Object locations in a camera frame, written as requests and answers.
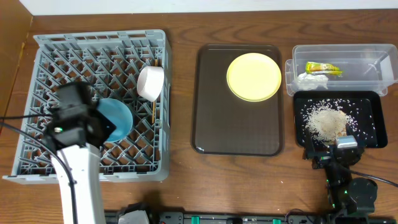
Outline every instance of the yellow plate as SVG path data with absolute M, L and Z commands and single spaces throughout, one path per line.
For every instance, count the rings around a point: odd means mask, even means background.
M 268 56 L 249 53 L 237 57 L 226 72 L 229 89 L 240 99 L 258 102 L 272 97 L 280 87 L 278 65 Z

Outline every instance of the black baking tray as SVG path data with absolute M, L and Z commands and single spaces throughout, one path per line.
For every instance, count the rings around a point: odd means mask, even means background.
M 373 91 L 298 91 L 293 96 L 293 104 L 296 138 L 299 145 L 305 146 L 304 127 L 307 122 L 304 121 L 303 115 L 306 108 L 321 100 L 335 99 L 346 101 L 338 104 L 343 107 L 339 110 L 349 114 L 358 122 L 358 130 L 354 134 L 364 141 L 366 147 L 383 148 L 387 145 L 386 126 L 380 96 L 377 93 Z M 318 147 L 323 146 L 316 140 L 313 140 L 313 143 Z
M 218 45 L 198 54 L 191 144 L 202 154 L 275 156 L 284 147 L 282 84 L 267 100 L 248 102 L 228 87 L 226 72 L 240 55 L 260 53 L 281 68 L 272 45 Z

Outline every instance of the white cup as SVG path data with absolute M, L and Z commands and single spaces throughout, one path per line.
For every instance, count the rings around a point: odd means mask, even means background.
M 138 76 L 137 92 L 140 96 L 153 102 L 163 88 L 164 71 L 162 67 L 146 66 Z

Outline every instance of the plastic dish rack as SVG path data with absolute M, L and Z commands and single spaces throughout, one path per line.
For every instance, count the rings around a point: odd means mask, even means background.
M 93 101 L 114 98 L 133 114 L 130 135 L 100 147 L 99 179 L 110 182 L 160 181 L 169 175 L 169 97 L 171 49 L 162 30 L 36 35 L 39 44 L 24 114 L 49 113 L 57 107 L 57 87 L 89 82 Z M 153 104 L 136 91 L 139 72 L 158 61 L 165 71 L 152 123 Z M 22 130 L 41 138 L 50 118 L 29 118 Z M 12 174 L 3 179 L 20 184 L 58 183 L 49 154 L 19 137 Z

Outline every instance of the wooden surface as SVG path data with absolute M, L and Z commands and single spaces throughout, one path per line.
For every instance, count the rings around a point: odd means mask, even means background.
M 321 213 L 331 208 L 325 174 L 312 170 L 311 162 L 302 160 L 303 148 L 295 143 L 293 104 L 286 94 L 285 81 L 285 149 L 279 156 L 204 156 L 191 148 L 197 52 L 205 44 L 273 44 L 280 49 L 284 62 L 292 58 L 292 49 L 298 44 L 398 45 L 397 27 L 398 10 L 35 17 L 7 115 L 24 111 L 38 48 L 32 35 L 163 29 L 173 51 L 170 175 L 163 182 L 102 183 L 105 209 L 116 210 L 143 200 L 154 207 L 182 207 L 186 211 L 282 215 L 301 208 Z M 394 85 L 382 98 L 388 146 L 366 150 L 354 170 L 398 182 L 397 100 L 398 85 Z M 17 138 L 8 130 L 1 134 L 1 175 L 11 173 Z M 398 189 L 378 185 L 374 215 L 398 218 Z M 0 180 L 0 189 L 0 223 L 62 222 L 57 185 L 19 185 Z
M 0 0 L 0 116 L 6 114 L 31 20 L 32 15 L 18 0 Z

